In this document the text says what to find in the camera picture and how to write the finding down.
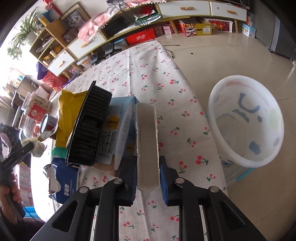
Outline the person's left hand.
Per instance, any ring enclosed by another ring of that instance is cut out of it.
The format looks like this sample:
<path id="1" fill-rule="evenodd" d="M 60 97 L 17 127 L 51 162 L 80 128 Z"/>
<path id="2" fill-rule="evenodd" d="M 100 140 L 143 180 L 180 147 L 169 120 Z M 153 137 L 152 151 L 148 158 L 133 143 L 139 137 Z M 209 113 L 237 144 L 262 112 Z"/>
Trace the person's left hand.
<path id="1" fill-rule="evenodd" d="M 12 192 L 13 200 L 18 203 L 22 203 L 22 197 L 21 197 L 21 192 L 18 188 L 17 178 L 14 173 L 11 173 L 11 181 L 12 181 L 11 187 L 1 185 L 1 208 L 5 218 L 13 225 L 17 225 L 18 218 L 15 212 L 13 211 L 13 209 L 10 207 L 6 199 L 6 195 L 9 195 L 9 193 Z"/>

